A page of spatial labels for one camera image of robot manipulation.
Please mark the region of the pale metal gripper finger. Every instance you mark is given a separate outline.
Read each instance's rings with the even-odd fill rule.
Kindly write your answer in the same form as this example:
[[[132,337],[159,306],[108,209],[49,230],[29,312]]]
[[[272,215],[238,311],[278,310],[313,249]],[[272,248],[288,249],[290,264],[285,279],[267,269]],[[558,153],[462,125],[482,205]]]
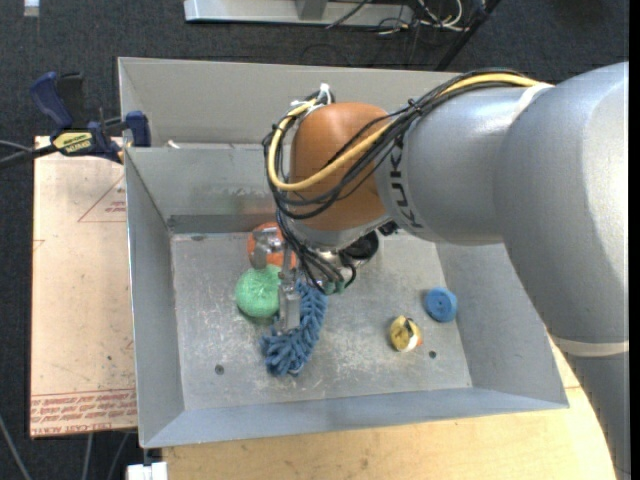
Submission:
[[[279,273],[279,278],[279,313],[276,329],[278,331],[292,331],[301,322],[301,295],[296,289],[293,271],[283,270]]]
[[[255,269],[265,269],[268,265],[282,266],[283,242],[277,227],[254,230],[251,237],[254,246],[250,252],[250,262]]]

